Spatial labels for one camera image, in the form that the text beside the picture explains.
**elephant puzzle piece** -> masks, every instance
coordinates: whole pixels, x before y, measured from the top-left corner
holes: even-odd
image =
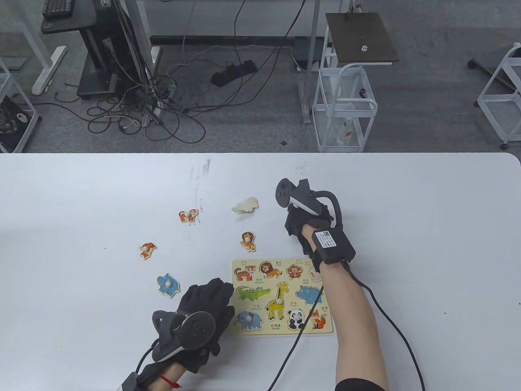
[[[258,287],[258,288],[254,289],[254,288],[250,288],[247,286],[240,286],[239,288],[237,288],[237,294],[239,295],[239,298],[241,300],[246,300],[246,299],[250,299],[251,301],[258,300],[259,297],[267,295],[270,292],[271,292],[271,289],[269,289],[269,288],[263,289],[262,287]]]
[[[235,316],[233,324],[240,323],[243,331],[261,331],[263,320],[261,316],[251,311],[241,311]]]
[[[199,215],[199,209],[190,209],[188,212],[179,212],[182,223],[195,223],[195,218]]]
[[[300,286],[300,290],[295,295],[306,302],[306,304],[313,305],[318,297],[320,290],[311,286]],[[318,298],[317,303],[322,303],[322,297]]]
[[[251,213],[254,209],[259,207],[259,201],[255,197],[250,197],[244,202],[238,203],[232,208],[234,212]]]

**hand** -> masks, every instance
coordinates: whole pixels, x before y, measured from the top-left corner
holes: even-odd
[[[147,365],[138,376],[138,384],[148,386],[172,364],[178,363],[190,372],[197,373],[208,362],[210,352],[220,352],[219,338],[235,316],[235,308],[228,303],[233,294],[233,285],[214,278],[206,285],[192,285],[181,298],[179,311],[194,313],[205,311],[215,319],[215,331],[210,341],[197,350],[182,350],[168,360]]]

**human arm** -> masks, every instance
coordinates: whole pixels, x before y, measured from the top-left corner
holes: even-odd
[[[312,251],[311,238],[316,229],[304,225],[302,236]],[[373,309],[358,285],[340,263],[320,264],[324,292],[337,329],[338,356],[336,383],[361,378],[389,390],[386,367],[380,350],[378,329]]]

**tiger puzzle piece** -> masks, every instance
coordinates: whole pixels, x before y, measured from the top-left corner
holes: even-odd
[[[320,290],[312,286],[300,286],[300,290],[295,292],[295,295],[306,302],[306,304],[313,305],[318,297]],[[322,303],[322,297],[318,298],[317,303]]]
[[[271,289],[263,289],[261,287],[254,289],[247,286],[240,286],[239,288],[237,288],[236,292],[241,300],[250,299],[251,301],[253,301],[258,300],[261,296],[267,295],[271,292]]]
[[[244,202],[238,203],[232,208],[234,212],[251,213],[254,209],[259,207],[259,201],[255,197],[250,197]]]
[[[157,278],[157,284],[159,285],[159,292],[165,296],[170,297],[170,299],[177,293],[180,292],[181,289],[179,287],[179,283],[176,279],[174,279],[170,274],[166,274],[163,277]]]
[[[288,327],[291,330],[297,330],[304,328],[305,315],[301,309],[289,310],[288,311]]]
[[[311,268],[309,269],[309,275],[311,276],[311,281],[313,281],[314,283],[319,283],[320,281],[322,281],[322,276],[319,272],[315,271],[313,265],[311,265]]]
[[[141,256],[143,259],[148,259],[152,255],[152,251],[154,251],[157,247],[153,243],[145,243],[141,247],[139,247],[139,250],[141,252]]]
[[[277,296],[275,300],[266,304],[266,311],[268,311],[268,319],[270,321],[275,320],[275,312],[277,312],[280,321],[284,319],[284,294],[289,292],[290,290],[286,281],[277,284]]]
[[[241,311],[235,316],[233,324],[240,323],[243,331],[261,331],[263,320],[261,316],[251,311]]]
[[[279,278],[282,275],[280,270],[273,268],[271,262],[263,262],[259,266],[259,270],[264,273],[264,278]]]
[[[246,249],[246,251],[251,252],[255,251],[255,243],[253,242],[255,240],[255,235],[253,232],[245,232],[242,234],[242,241],[241,246]]]
[[[323,329],[326,325],[326,314],[318,315],[318,311],[311,314],[313,320],[313,330]]]
[[[300,278],[303,272],[304,269],[295,264],[292,264],[289,268],[286,269],[286,273],[290,276],[290,279]]]
[[[248,265],[244,267],[244,270],[241,270],[240,267],[237,267],[233,273],[235,274],[235,277],[237,277],[237,281],[253,281],[253,275],[255,274],[255,265]]]
[[[195,223],[195,218],[199,215],[199,209],[190,209],[188,212],[179,212],[179,219],[182,223]]]

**wire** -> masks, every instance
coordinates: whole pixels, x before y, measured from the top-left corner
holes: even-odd
[[[152,350],[156,347],[156,345],[159,343],[159,338],[156,339],[154,342],[152,342],[152,346],[150,346],[150,349],[146,351],[146,353],[141,357],[141,360],[139,360],[138,367],[135,369],[136,375],[139,375],[139,369],[141,368],[141,365],[143,364],[143,361],[145,361],[146,356],[150,354]]]
[[[302,336],[302,333],[304,332],[304,330],[306,329],[306,325],[307,325],[307,322],[309,321],[309,318],[311,317],[311,314],[313,313],[313,311],[315,310],[315,307],[317,306],[318,300],[319,300],[320,297],[322,296],[322,292],[323,292],[323,290],[324,290],[324,286],[322,286],[322,287],[320,288],[320,292],[318,293],[318,296],[317,296],[317,298],[315,299],[315,302],[313,303],[313,306],[312,306],[311,309],[309,310],[309,314],[307,315],[307,318],[306,318],[306,320],[304,321],[304,325],[303,325],[303,327],[300,329],[299,334],[296,336],[296,338],[295,338],[295,342],[293,343],[293,346],[291,347],[290,351],[289,351],[288,354],[286,355],[286,358],[284,359],[284,362],[283,362],[282,365],[280,366],[279,372],[278,372],[277,375],[275,376],[275,379],[273,379],[273,382],[271,383],[271,385],[270,385],[270,387],[268,388],[267,391],[271,391],[271,390],[273,389],[273,387],[275,386],[275,383],[277,382],[277,380],[278,380],[279,377],[280,377],[280,374],[282,373],[282,370],[284,369],[284,367],[285,367],[286,364],[288,363],[288,360],[290,359],[291,354],[292,354],[293,351],[295,350],[296,344],[299,343],[299,339],[300,339],[300,337]]]
[[[398,334],[400,334],[400,337],[402,337],[403,341],[405,342],[405,345],[407,346],[407,349],[409,350],[409,354],[411,355],[411,358],[413,359],[413,362],[414,362],[414,366],[416,367],[416,372],[418,373],[418,377],[420,379],[420,383],[421,383],[421,389],[422,391],[425,391],[425,383],[424,383],[424,380],[423,380],[423,376],[421,375],[421,370],[420,370],[420,367],[418,365],[418,362],[416,361],[416,357],[414,356],[414,353],[413,353],[413,350],[409,344],[409,342],[407,341],[407,338],[405,338],[405,335],[403,335],[402,331],[398,328],[398,326],[396,326],[396,324],[393,322],[393,320],[386,314],[386,312],[383,310],[383,308],[380,306],[380,303],[378,302],[378,300],[376,300],[376,297],[375,297],[375,294],[373,293],[373,291],[371,290],[371,288],[369,288],[367,285],[365,285],[363,282],[361,282],[358,278],[355,277],[355,275],[353,274],[353,272],[351,271],[351,268],[349,267],[349,265],[347,264],[346,261],[342,260],[340,262],[342,264],[342,266],[344,267],[344,269],[349,273],[349,275],[351,276],[351,278],[358,284],[360,285],[362,288],[364,288],[365,290],[367,290],[369,292],[369,294],[371,295],[371,298],[373,299],[373,302],[375,303],[376,307],[378,308],[378,310],[381,312],[381,314],[383,316],[385,316],[385,318],[387,319],[387,321],[391,324],[391,326],[394,327],[394,329],[396,330],[396,332]]]

